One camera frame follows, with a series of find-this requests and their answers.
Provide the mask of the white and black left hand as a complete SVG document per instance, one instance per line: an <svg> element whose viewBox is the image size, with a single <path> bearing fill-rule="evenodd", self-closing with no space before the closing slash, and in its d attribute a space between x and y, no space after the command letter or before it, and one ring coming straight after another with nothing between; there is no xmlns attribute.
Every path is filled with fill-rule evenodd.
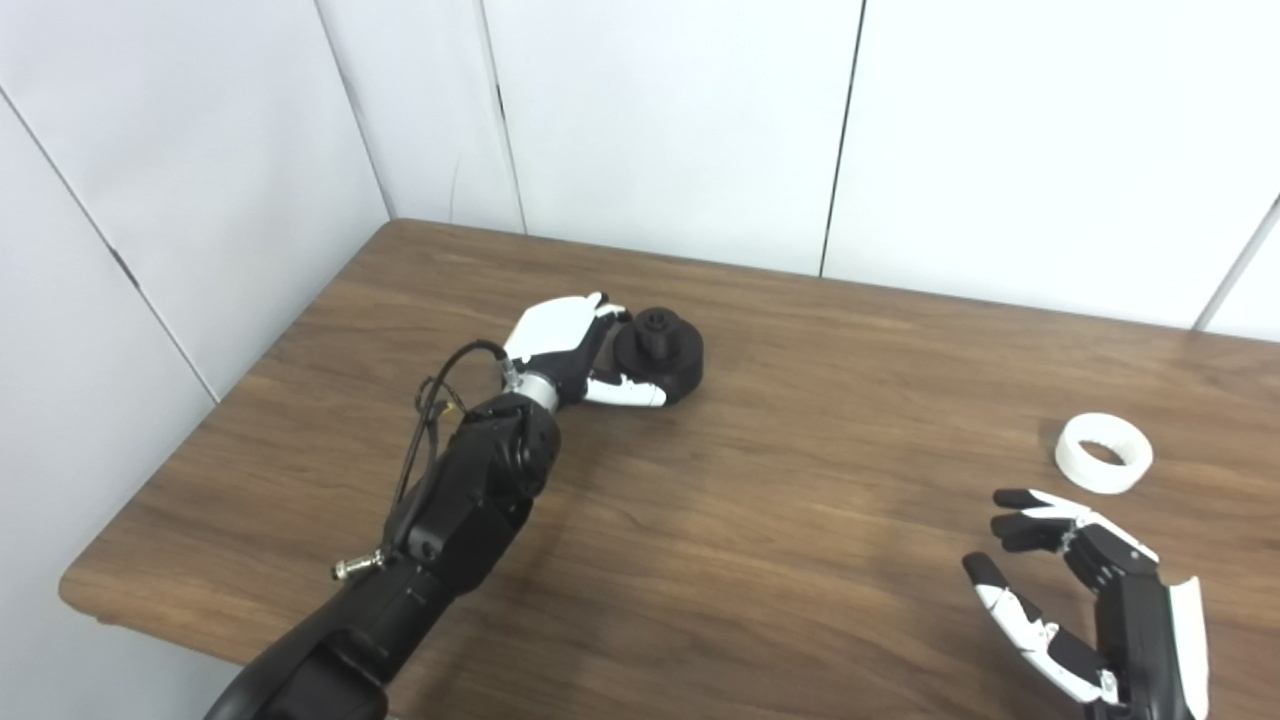
<svg viewBox="0 0 1280 720"><path fill-rule="evenodd" d="M626 407L675 405L677 397L655 383L595 369L611 332L632 319L625 306L602 292L527 307L503 343L503 391L522 395L548 413L582 401Z"/></svg>

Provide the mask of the white and black right hand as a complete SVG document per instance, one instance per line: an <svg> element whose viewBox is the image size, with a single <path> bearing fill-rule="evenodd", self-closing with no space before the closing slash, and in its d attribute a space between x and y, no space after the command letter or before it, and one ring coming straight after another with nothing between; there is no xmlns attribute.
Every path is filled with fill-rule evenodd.
<svg viewBox="0 0 1280 720"><path fill-rule="evenodd" d="M995 560L963 566L982 606L1021 657L1088 719L1204 719L1210 653L1198 578L1169 585L1158 555L1105 515L1039 489L992 495L989 529L1010 553L1061 557L1094 596L1087 643L1016 591Z"/></svg>

